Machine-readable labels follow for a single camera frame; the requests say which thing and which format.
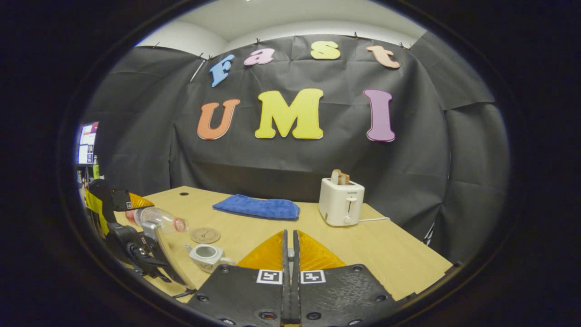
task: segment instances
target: bottle cap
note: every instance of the bottle cap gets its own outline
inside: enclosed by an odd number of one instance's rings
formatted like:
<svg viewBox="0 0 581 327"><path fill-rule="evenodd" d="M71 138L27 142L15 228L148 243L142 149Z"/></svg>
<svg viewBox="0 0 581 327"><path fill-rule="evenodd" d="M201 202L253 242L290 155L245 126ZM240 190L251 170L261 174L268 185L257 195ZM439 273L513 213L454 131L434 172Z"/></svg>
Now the bottle cap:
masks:
<svg viewBox="0 0 581 327"><path fill-rule="evenodd" d="M180 233L188 230L188 225L185 223L185 220L183 220L181 218L176 218L174 220L174 227L175 227L175 230L177 230Z"/></svg>
<svg viewBox="0 0 581 327"><path fill-rule="evenodd" d="M125 217L127 217L128 221L135 223L135 209L126 211Z"/></svg>

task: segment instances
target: blue towel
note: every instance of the blue towel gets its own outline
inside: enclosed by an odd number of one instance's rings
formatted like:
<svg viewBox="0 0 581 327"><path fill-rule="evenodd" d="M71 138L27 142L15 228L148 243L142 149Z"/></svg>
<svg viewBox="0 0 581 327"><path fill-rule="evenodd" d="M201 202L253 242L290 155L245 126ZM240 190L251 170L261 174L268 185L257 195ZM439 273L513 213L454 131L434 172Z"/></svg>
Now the blue towel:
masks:
<svg viewBox="0 0 581 327"><path fill-rule="evenodd" d="M300 208L289 200L258 200L240 194L214 204L213 208L236 215L286 221L297 220L300 211Z"/></svg>

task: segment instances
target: clear plastic bottle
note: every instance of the clear plastic bottle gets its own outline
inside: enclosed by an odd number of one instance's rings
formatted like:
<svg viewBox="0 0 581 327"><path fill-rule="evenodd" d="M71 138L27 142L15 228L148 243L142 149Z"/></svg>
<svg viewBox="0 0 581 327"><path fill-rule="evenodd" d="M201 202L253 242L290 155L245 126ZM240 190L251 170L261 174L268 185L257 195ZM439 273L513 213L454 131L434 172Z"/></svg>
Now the clear plastic bottle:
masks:
<svg viewBox="0 0 581 327"><path fill-rule="evenodd" d="M169 212L156 208L147 207L139 208L131 211L126 211L125 216L127 219L141 227L142 222L154 222L162 226L163 232L165 234L170 234L174 232L184 233L188 230L188 225L186 221L181 218L176 218Z"/></svg>

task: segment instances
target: yellow robot part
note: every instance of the yellow robot part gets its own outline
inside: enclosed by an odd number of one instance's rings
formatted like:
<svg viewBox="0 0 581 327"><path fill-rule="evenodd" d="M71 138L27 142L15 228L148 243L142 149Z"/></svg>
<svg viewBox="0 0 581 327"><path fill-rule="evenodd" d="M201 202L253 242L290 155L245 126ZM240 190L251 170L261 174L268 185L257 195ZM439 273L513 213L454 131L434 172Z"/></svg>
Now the yellow robot part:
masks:
<svg viewBox="0 0 581 327"><path fill-rule="evenodd" d="M252 269L282 270L282 237L284 230L262 242L244 257L238 266Z"/></svg>
<svg viewBox="0 0 581 327"><path fill-rule="evenodd" d="M133 194L131 192L127 192L129 193L129 200L131 201L131 208L133 209L137 209L137 208L143 208L143 207L153 207L153 202L147 200L146 198L142 198L136 194Z"/></svg>
<svg viewBox="0 0 581 327"><path fill-rule="evenodd" d="M107 220L103 215L103 201L94 196L89 190L85 189L85 198L87 199L87 207L99 215L99 224L103 234L109 234L109 227L107 227Z"/></svg>
<svg viewBox="0 0 581 327"><path fill-rule="evenodd" d="M300 230L297 233L300 244L300 270L309 271L345 266L339 257L317 240Z"/></svg>

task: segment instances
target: black backdrop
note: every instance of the black backdrop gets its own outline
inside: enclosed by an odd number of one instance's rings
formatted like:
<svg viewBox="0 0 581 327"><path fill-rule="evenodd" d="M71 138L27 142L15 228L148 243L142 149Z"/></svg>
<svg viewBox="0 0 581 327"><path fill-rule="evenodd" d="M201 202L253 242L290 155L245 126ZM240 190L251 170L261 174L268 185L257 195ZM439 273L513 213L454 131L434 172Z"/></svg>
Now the black backdrop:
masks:
<svg viewBox="0 0 581 327"><path fill-rule="evenodd" d="M340 58L313 59L315 41L336 42ZM370 45L392 51L401 67L382 66L366 50ZM274 60L243 65L260 48L274 48ZM235 55L229 76L210 87L210 68L229 54ZM290 104L305 88L324 92L323 138L255 138L258 95L280 91ZM369 88L393 96L392 142L367 139L371 111L363 91ZM229 130L202 140L200 107L220 103L211 120L216 127L221 103L233 98L241 103ZM284 37L211 61L174 49L134 48L106 76L84 120L100 121L95 152L113 187L145 195L189 185L317 202L321 178L339 168L365 186L365 202L415 237L423 239L435 224L430 245L450 261L467 259L496 224L510 166L491 91L430 33L411 49L341 35Z"/></svg>

